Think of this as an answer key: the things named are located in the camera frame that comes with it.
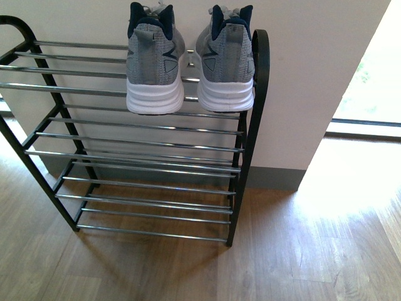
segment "sneaker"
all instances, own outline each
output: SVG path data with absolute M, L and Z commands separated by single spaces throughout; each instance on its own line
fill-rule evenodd
M 127 107 L 144 115 L 178 111 L 184 101 L 180 69 L 185 44 L 174 24 L 172 5 L 148 8 L 131 3 L 128 26 Z
M 211 23 L 195 48 L 200 67 L 198 99 L 208 111 L 240 112 L 253 106 L 252 9 L 249 5 L 229 11 L 215 5 L 209 10 Z

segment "shoe rack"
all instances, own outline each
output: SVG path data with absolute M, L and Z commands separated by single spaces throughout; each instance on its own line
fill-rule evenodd
M 177 117 L 175 119 L 176 124 L 166 126 L 141 125 L 134 122 L 127 124 L 121 123 L 119 120 L 114 120 L 113 122 L 108 120 L 80 120 L 71 117 L 72 110 L 103 111 L 105 114 L 113 112 L 117 115 L 132 113 L 121 108 L 121 106 L 120 108 L 113 107 L 113 102 L 110 102 L 108 107 L 68 103 L 65 100 L 69 94 L 91 95 L 91 97 L 94 98 L 117 97 L 124 102 L 126 93 L 124 91 L 119 92 L 89 88 L 61 87 L 56 84 L 53 75 L 102 78 L 103 80 L 105 78 L 121 78 L 121 80 L 124 80 L 125 74 L 80 70 L 57 70 L 49 68 L 47 61 L 90 61 L 104 64 L 124 64 L 125 60 L 95 57 L 89 58 L 74 55 L 54 55 L 45 54 L 41 51 L 41 46 L 54 46 L 55 48 L 62 48 L 64 50 L 72 48 L 91 48 L 108 51 L 127 50 L 126 46 L 40 41 L 36 39 L 32 30 L 24 21 L 13 16 L 0 16 L 0 25 L 14 26 L 19 30 L 24 38 L 24 41 L 21 44 L 0 56 L 1 73 L 36 73 L 36 76 L 43 77 L 43 80 L 46 83 L 45 85 L 4 83 L 0 77 L 0 89 L 20 89 L 42 92 L 40 95 L 50 93 L 51 98 L 54 100 L 54 107 L 48 112 L 46 117 L 37 124 L 25 141 L 20 142 L 16 138 L 2 117 L 0 118 L 0 130 L 73 231 L 85 230 L 85 232 L 91 233 L 94 230 L 103 230 L 119 233 L 131 233 L 135 235 L 192 238 L 197 240 L 220 241 L 225 243 L 227 246 L 232 246 L 268 90 L 270 59 L 268 34 L 265 30 L 257 29 L 253 34 L 252 40 L 256 67 L 254 76 L 255 98 L 252 111 L 238 112 L 235 114 L 217 114 L 206 111 L 202 113 L 185 112 L 184 109 L 181 109 L 180 111 L 171 114 L 173 117 Z M 13 66 L 13 62 L 20 57 L 33 58 L 37 67 Z M 182 81 L 188 85 L 196 85 L 199 79 L 195 77 L 182 77 Z M 196 100 L 195 96 L 185 97 L 184 99 L 184 101 L 187 102 L 196 102 Z M 181 119 L 184 117 L 194 120 L 204 120 L 202 121 L 202 124 L 205 125 L 208 125 L 208 120 L 210 119 L 218 119 L 221 120 L 222 123 L 229 120 L 230 122 L 234 122 L 236 126 L 232 130 L 189 127 L 180 124 Z M 68 134 L 48 132 L 46 129 L 48 129 L 49 125 L 54 122 L 64 123 Z M 114 137 L 89 137 L 80 133 L 79 129 L 82 125 L 94 125 L 99 127 L 132 127 L 137 130 L 149 132 L 153 130 L 162 130 L 166 132 L 174 131 L 178 133 L 177 135 L 181 132 L 190 132 L 193 135 L 196 135 L 199 132 L 201 132 L 202 135 L 232 135 L 235 143 L 232 147 L 222 147 L 217 145 L 184 144 L 164 140 L 160 142 L 135 140 L 134 137 L 124 137 L 123 139 L 115 139 Z M 60 139 L 69 140 L 73 142 L 76 151 L 41 151 L 39 150 L 39 147 L 35 147 L 35 142 L 37 142 L 38 139 L 49 139 L 49 141 Z M 90 141 L 95 141 L 99 145 L 104 142 L 107 142 L 105 145 L 117 145 L 119 143 L 141 145 L 145 148 L 157 149 L 158 151 L 129 153 L 119 152 L 118 149 L 113 147 L 107 148 L 106 146 L 102 149 L 90 150 L 87 148 L 87 143 Z M 168 155 L 164 152 L 164 149 L 166 148 L 170 150 L 171 148 L 180 149 L 181 151 L 188 150 L 191 151 L 191 153 L 188 156 Z M 213 154 L 214 152 L 228 153 L 230 158 L 211 159 L 212 156 L 210 156 L 210 154 Z M 34 163 L 36 160 L 33 160 L 33 156 L 39 156 L 42 158 L 51 157 L 52 159 L 57 158 L 60 160 L 60 163 L 66 162 L 63 171 L 54 184 L 51 185 L 42 175 L 38 166 Z M 72 176 L 74 169 L 79 167 L 83 169 L 86 176 Z M 102 176 L 100 176 L 98 171 L 101 169 L 129 169 L 139 173 L 142 172 L 143 174 L 152 171 L 161 174 L 174 173 L 184 176 L 188 181 L 194 178 L 197 179 L 198 182 L 199 177 L 221 177 L 227 181 L 227 185 L 224 188 L 214 186 L 199 188 L 199 186 L 190 184 L 160 184 L 159 182 L 151 183 L 149 181 L 138 181 L 137 179 L 122 181 L 120 179 L 114 179 L 113 177 L 104 176 L 104 172 L 102 173 Z M 62 193 L 62 188 L 67 182 L 80 182 L 87 185 L 88 188 L 86 193 L 81 195 Z M 124 196 L 110 196 L 104 192 L 104 189 L 102 189 L 103 187 L 107 188 L 114 186 L 121 186 L 125 191 Z M 143 195 L 127 197 L 127 189 L 161 191 L 161 195 L 163 195 L 163 192 L 168 192 L 173 196 L 179 196 L 180 193 L 187 193 L 194 196 L 194 199 L 147 199 L 144 198 Z M 208 203 L 209 198 L 211 200 L 219 198 L 219 202 L 212 203 L 211 201 Z M 71 202 L 77 204 L 76 207 L 78 209 L 76 212 L 71 212 L 69 209 Z M 102 207 L 100 207 L 100 209 L 97 208 L 97 204 L 107 204 L 109 206 L 107 210 L 104 210 Z M 146 212 L 141 211 L 141 208 L 146 208 Z M 202 218 L 202 214 L 206 214 L 208 217 Z M 162 228 L 162 231 L 154 231 L 152 228 L 150 230 L 143 230 L 141 226 L 131 229 L 121 226 L 121 223 L 115 223 L 119 226 L 110 226 L 109 224 L 102 224 L 102 221 L 105 220 L 106 216 L 117 216 L 121 219 L 135 219 L 139 221 L 139 225 L 141 225 L 141 223 L 147 223 L 148 220 L 162 219 L 164 221 L 173 221 L 173 223 L 171 223 L 173 226 Z M 199 229 L 202 227 L 217 226 L 219 227 L 219 230 L 213 232 L 216 233 L 215 236 L 187 234 L 185 230 L 188 228 L 188 226 L 186 226 L 188 224 L 196 224 L 195 228 Z

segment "laminate flooring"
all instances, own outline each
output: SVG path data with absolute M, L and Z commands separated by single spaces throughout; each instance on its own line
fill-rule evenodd
M 74 233 L 3 136 L 0 166 L 0 300 L 401 300 L 400 144 L 323 139 L 298 191 L 246 189 L 232 248 Z

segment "black metal frame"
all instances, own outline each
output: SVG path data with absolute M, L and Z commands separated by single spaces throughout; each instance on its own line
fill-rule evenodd
M 84 47 L 84 48 L 98 48 L 98 49 L 109 49 L 109 50 L 125 50 L 124 46 L 113 46 L 113 45 L 90 45 L 90 44 L 78 44 L 78 43 L 58 43 L 58 42 L 44 42 L 36 40 L 35 35 L 29 26 L 22 20 L 13 17 L 13 16 L 0 16 L 0 25 L 8 24 L 17 28 L 21 34 L 24 36 L 25 41 L 20 45 L 17 45 L 4 55 L 0 56 L 0 70 L 9 70 L 9 71 L 23 71 L 23 72 L 34 72 L 40 73 L 43 76 L 43 79 L 46 82 L 46 86 L 37 86 L 37 85 L 24 85 L 24 84 L 13 84 L 13 83 L 0 83 L 0 88 L 10 88 L 10 89 L 22 89 L 22 90 L 34 90 L 34 91 L 43 91 L 50 92 L 53 100 L 55 102 L 55 106 L 48 113 L 48 115 L 38 124 L 38 126 L 33 130 L 31 134 L 28 135 L 28 138 L 20 143 L 18 139 L 13 134 L 12 130 L 8 127 L 5 120 L 0 116 L 0 131 L 5 136 L 7 141 L 10 143 L 11 147 L 16 151 L 19 158 L 26 165 L 30 173 L 39 183 L 43 191 L 48 195 L 50 200 L 56 206 L 58 211 L 67 221 L 67 223 L 71 226 L 73 231 L 79 231 L 81 228 L 84 229 L 96 229 L 96 230 L 106 230 L 106 231 L 118 231 L 124 233 L 135 233 L 135 234 L 146 234 L 146 235 L 159 235 L 159 236 L 172 236 L 179 238 L 195 238 L 201 240 L 212 240 L 212 241 L 223 241 L 227 246 L 232 246 L 232 241 L 234 239 L 234 234 L 238 222 L 239 212 L 241 209 L 242 199 L 244 196 L 244 191 L 246 187 L 247 176 L 249 173 L 249 168 L 251 167 L 252 156 L 254 152 L 254 146 L 256 143 L 256 139 L 258 137 L 259 125 L 261 122 L 261 117 L 263 113 L 263 107 L 266 99 L 266 94 L 268 90 L 268 81 L 269 81 L 269 39 L 268 34 L 265 30 L 257 29 L 253 34 L 253 53 L 254 53 L 254 61 L 255 61 L 255 99 L 254 99 L 254 107 L 251 114 L 250 125 L 247 128 L 247 112 L 240 112 L 239 116 L 232 116 L 228 114 L 190 114 L 185 112 L 177 112 L 173 115 L 184 115 L 184 116 L 195 116 L 195 117 L 203 117 L 203 118 L 222 118 L 222 119 L 238 119 L 238 126 L 236 131 L 221 131 L 221 130 L 205 130 L 205 129 L 192 129 L 186 127 L 174 127 L 175 130 L 186 130 L 186 131 L 203 131 L 203 132 L 213 132 L 219 134 L 230 134 L 236 135 L 236 142 L 234 148 L 224 148 L 224 147 L 208 147 L 202 146 L 203 149 L 208 151 L 223 151 L 223 152 L 233 152 L 233 159 L 230 161 L 231 166 L 215 164 L 219 163 L 219 160 L 210 159 L 210 158 L 197 158 L 197 157 L 185 157 L 185 156 L 168 156 L 168 155 L 159 155 L 159 158 L 162 159 L 193 159 L 193 160 L 201 160 L 211 162 L 208 164 L 187 164 L 182 163 L 181 161 L 165 161 L 165 160 L 151 160 L 151 159 L 127 159 L 127 158 L 119 158 L 119 157 L 110 157 L 110 156 L 89 156 L 87 153 L 87 149 L 83 144 L 83 140 L 92 139 L 92 140 L 107 140 L 110 142 L 117 141 L 123 143 L 131 143 L 131 144 L 142 144 L 142 145 L 155 145 L 155 146 L 167 146 L 167 147 L 179 147 L 179 148 L 194 148 L 198 146 L 194 145 L 185 145 L 185 144 L 165 144 L 165 143 L 155 143 L 155 142 L 144 142 L 144 141 L 122 141 L 122 140 L 113 140 L 113 139 L 102 139 L 102 138 L 94 138 L 94 137 L 83 137 L 80 136 L 75 123 L 87 123 L 88 121 L 84 120 L 74 120 L 71 118 L 69 113 L 69 108 L 82 108 L 82 109 L 92 109 L 97 110 L 96 107 L 84 107 L 77 105 L 68 105 L 65 104 L 62 93 L 78 93 L 78 94 L 90 94 L 90 95 L 103 95 L 103 96 L 115 96 L 115 97 L 124 97 L 125 93 L 123 92 L 111 92 L 111 91 L 96 91 L 89 89 L 75 89 L 75 88 L 66 88 L 66 87 L 58 87 L 55 79 L 53 78 L 53 74 L 65 74 L 65 75 L 82 75 L 82 76 L 94 76 L 94 77 L 110 77 L 110 78 L 123 78 L 124 75 L 121 74 L 112 74 L 112 73 L 93 73 L 93 72 L 80 72 L 80 71 L 66 71 L 66 70 L 52 70 L 49 69 L 49 66 L 46 62 L 46 59 L 57 58 L 58 56 L 50 56 L 44 55 L 41 51 L 40 45 L 56 45 L 63 47 Z M 32 56 L 38 68 L 33 67 L 15 67 L 8 66 L 14 60 L 16 60 L 19 56 Z M 77 59 L 77 60 L 85 60 L 88 58 L 84 57 L 69 57 L 69 59 Z M 99 58 L 99 60 L 103 60 L 106 62 L 108 59 Z M 114 63 L 123 63 L 121 61 L 113 61 Z M 199 79 L 197 78 L 182 78 L 183 82 L 197 83 Z M 186 101 L 196 101 L 195 97 L 186 97 Z M 124 111 L 116 108 L 104 108 L 105 110 L 112 111 Z M 64 122 L 66 128 L 68 129 L 69 135 L 60 135 L 60 134 L 48 134 L 43 131 L 47 126 L 49 126 L 52 122 Z M 104 125 L 111 126 L 133 126 L 133 127 L 141 127 L 141 125 L 122 125 L 122 124 L 113 124 L 113 123 L 104 123 Z M 36 139 L 39 137 L 53 137 L 53 138 L 61 138 L 61 139 L 70 139 L 74 142 L 76 147 L 76 152 L 74 154 L 54 154 L 50 152 L 40 152 L 40 151 L 32 151 L 29 148 L 35 143 Z M 242 154 L 242 165 L 239 166 L 239 159 Z M 56 184 L 53 187 L 50 187 L 46 179 L 40 173 L 39 169 L 36 167 L 34 162 L 31 160 L 31 155 L 37 156 L 58 156 L 58 157 L 66 157 L 69 158 L 68 164 L 65 166 L 63 172 L 59 176 Z M 96 162 L 106 162 L 106 164 L 99 164 Z M 131 164 L 129 167 L 124 167 L 123 163 Z M 135 167 L 132 164 L 137 163 L 139 167 Z M 143 165 L 149 164 L 150 167 L 143 167 Z M 89 179 L 81 179 L 70 177 L 69 173 L 74 168 L 75 165 L 82 165 L 85 167 Z M 229 177 L 229 185 L 227 191 L 216 191 L 216 190 L 208 190 L 208 189 L 193 189 L 193 188 L 181 188 L 175 186 L 160 186 L 160 185 L 151 185 L 151 184 L 138 184 L 138 183 L 129 183 L 129 182 L 118 182 L 118 181 L 105 181 L 98 179 L 93 166 L 112 166 L 114 168 L 131 168 L 131 169 L 151 169 L 153 171 L 161 171 L 161 172 L 182 172 L 184 174 L 191 174 L 195 176 L 203 175 L 203 176 L 214 176 L 214 177 Z M 172 170 L 168 169 L 155 169 L 154 166 L 162 166 L 173 168 Z M 89 188 L 84 196 L 69 196 L 59 194 L 58 191 L 60 187 L 63 185 L 64 181 L 81 181 L 87 182 L 89 184 Z M 212 206 L 212 205 L 201 205 L 194 203 L 179 203 L 172 201 L 157 201 L 157 200 L 148 200 L 148 199 L 133 199 L 133 198 L 118 198 L 118 197 L 110 197 L 110 196 L 98 196 L 94 194 L 94 190 L 101 184 L 114 184 L 114 185 L 122 185 L 122 186 L 133 186 L 133 187 L 147 187 L 147 188 L 156 188 L 156 189 L 179 189 L 181 191 L 193 191 L 199 193 L 209 193 L 209 194 L 221 194 L 223 196 L 227 196 L 229 200 L 228 206 Z M 80 208 L 78 212 L 72 217 L 69 212 L 67 212 L 66 208 L 63 206 L 63 203 L 60 199 L 77 199 L 81 201 Z M 205 212 L 213 212 L 220 214 L 228 214 L 229 221 L 222 220 L 204 220 L 204 219 L 193 219 L 193 218 L 178 218 L 174 216 L 154 216 L 151 214 L 138 214 L 138 213 L 123 213 L 123 212 L 114 212 L 114 211 L 99 211 L 95 209 L 87 209 L 86 204 L 89 201 L 93 202 L 108 202 L 108 203 L 118 203 L 118 204 L 139 204 L 141 206 L 155 206 L 155 207 L 169 207 L 175 209 L 183 209 L 189 211 L 205 211 Z M 185 221 L 201 221 L 205 223 L 217 223 L 217 224 L 228 224 L 228 237 L 227 239 L 222 238 L 204 238 L 198 236 L 186 236 L 186 235 L 171 235 L 167 233 L 152 233 L 146 231 L 137 231 L 137 230 L 122 230 L 115 228 L 108 228 L 103 226 L 88 226 L 84 224 L 80 224 L 80 217 L 83 213 L 105 213 L 105 214 L 124 214 L 129 216 L 139 216 L 139 217 L 147 217 L 147 218 L 163 218 L 163 219 L 175 219 L 175 220 L 185 220 Z
M 372 140 L 372 141 L 401 142 L 401 137 L 397 137 L 397 136 L 353 134 L 353 133 L 343 133 L 343 132 L 326 132 L 325 133 L 325 137 L 343 138 L 343 139 Z
M 336 122 L 338 124 L 362 124 L 362 125 L 379 125 L 382 127 L 401 127 L 400 122 L 387 122 L 387 121 L 333 118 L 331 122 Z

